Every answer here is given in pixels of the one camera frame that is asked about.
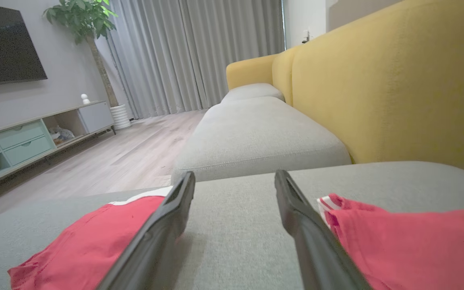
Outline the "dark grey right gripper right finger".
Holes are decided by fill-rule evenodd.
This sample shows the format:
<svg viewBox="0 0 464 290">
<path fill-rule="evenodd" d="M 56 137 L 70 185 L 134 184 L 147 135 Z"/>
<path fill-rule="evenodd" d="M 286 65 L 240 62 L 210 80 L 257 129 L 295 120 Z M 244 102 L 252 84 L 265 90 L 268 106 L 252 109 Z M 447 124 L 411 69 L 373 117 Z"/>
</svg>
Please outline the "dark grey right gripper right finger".
<svg viewBox="0 0 464 290">
<path fill-rule="evenodd" d="M 371 286 L 291 175 L 275 173 L 282 226 L 294 239 L 306 290 L 369 290 Z"/>
</svg>

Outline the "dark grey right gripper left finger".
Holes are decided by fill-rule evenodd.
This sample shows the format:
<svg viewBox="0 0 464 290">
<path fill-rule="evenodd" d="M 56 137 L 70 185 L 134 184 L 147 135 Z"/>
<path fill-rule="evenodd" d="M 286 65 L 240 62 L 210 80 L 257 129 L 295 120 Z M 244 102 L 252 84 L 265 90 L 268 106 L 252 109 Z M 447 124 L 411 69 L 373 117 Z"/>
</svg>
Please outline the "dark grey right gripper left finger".
<svg viewBox="0 0 464 290">
<path fill-rule="evenodd" d="M 171 285 L 175 243 L 186 229 L 195 183 L 189 171 L 173 186 L 98 284 L 99 290 L 165 290 Z"/>
</svg>

